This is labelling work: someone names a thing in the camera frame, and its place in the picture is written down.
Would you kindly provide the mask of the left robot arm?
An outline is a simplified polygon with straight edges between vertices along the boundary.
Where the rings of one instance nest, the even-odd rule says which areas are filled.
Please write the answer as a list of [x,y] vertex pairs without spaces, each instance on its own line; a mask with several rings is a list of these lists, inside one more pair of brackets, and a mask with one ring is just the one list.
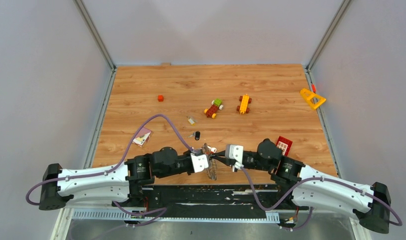
[[151,185],[156,178],[182,173],[203,172],[209,167],[209,154],[198,150],[179,155],[171,147],[130,158],[120,166],[110,165],[88,169],[66,169],[50,164],[44,175],[38,208],[57,210],[67,205],[106,201],[137,207],[143,203],[141,187]]

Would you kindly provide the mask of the key with black fob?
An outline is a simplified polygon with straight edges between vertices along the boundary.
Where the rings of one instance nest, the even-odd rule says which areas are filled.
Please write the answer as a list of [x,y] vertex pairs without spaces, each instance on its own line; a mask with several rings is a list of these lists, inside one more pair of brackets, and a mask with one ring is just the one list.
[[196,141],[200,140],[201,132],[200,131],[195,131],[191,135],[188,136],[188,138],[194,138]]

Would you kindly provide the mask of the red window brick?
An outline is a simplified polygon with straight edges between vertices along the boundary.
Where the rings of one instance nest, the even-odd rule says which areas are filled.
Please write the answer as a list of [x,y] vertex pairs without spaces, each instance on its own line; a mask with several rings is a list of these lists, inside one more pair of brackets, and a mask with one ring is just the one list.
[[279,136],[276,146],[282,150],[282,155],[288,156],[293,142],[283,136]]

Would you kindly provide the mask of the red playing card deck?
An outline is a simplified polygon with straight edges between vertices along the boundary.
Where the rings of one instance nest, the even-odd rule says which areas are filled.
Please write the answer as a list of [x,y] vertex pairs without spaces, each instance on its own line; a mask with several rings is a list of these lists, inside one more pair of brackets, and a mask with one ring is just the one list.
[[143,127],[133,139],[133,143],[139,147],[143,147],[148,142],[152,134],[152,130]]

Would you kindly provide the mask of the red yellow toy brick car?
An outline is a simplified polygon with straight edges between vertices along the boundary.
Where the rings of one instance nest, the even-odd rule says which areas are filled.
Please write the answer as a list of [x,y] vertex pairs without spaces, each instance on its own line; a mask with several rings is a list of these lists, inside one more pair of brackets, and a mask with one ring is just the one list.
[[217,98],[211,102],[211,106],[204,110],[207,118],[215,119],[217,112],[223,110],[224,105],[221,99]]

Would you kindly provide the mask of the yellow brown toy brick car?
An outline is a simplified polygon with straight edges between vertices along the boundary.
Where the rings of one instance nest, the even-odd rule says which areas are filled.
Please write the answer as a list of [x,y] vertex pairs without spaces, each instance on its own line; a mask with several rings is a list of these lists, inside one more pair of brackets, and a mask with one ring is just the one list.
[[252,98],[248,95],[242,95],[239,97],[240,104],[237,106],[237,112],[241,115],[249,113],[249,104],[252,102]]

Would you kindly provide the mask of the yellow triangular brick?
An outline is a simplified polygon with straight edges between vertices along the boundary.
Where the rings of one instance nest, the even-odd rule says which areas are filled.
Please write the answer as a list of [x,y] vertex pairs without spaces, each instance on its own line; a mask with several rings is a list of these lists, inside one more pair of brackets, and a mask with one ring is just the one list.
[[309,107],[313,110],[317,110],[321,105],[323,105],[326,102],[326,98],[306,88],[300,90],[300,95],[303,98],[303,100],[309,105]]

